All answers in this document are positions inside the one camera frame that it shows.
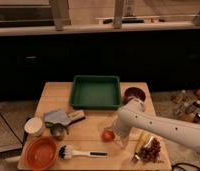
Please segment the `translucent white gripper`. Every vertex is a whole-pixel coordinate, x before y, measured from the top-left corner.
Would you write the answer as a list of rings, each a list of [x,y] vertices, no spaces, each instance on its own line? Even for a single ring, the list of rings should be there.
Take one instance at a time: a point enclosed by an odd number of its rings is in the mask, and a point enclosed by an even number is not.
[[[110,129],[111,127],[113,132],[120,137],[121,149],[125,149],[128,145],[127,137],[130,134],[131,127],[119,118],[116,118],[114,122],[112,119],[104,119],[100,121],[97,125],[97,128],[100,132],[103,132],[105,129]]]

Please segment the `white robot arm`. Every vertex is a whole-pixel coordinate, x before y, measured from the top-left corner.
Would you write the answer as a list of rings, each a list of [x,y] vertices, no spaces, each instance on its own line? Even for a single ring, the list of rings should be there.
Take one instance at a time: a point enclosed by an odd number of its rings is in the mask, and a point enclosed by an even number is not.
[[[133,127],[146,130],[200,153],[200,124],[158,117],[144,111],[139,99],[120,107],[116,117],[104,126],[119,136],[124,145]]]

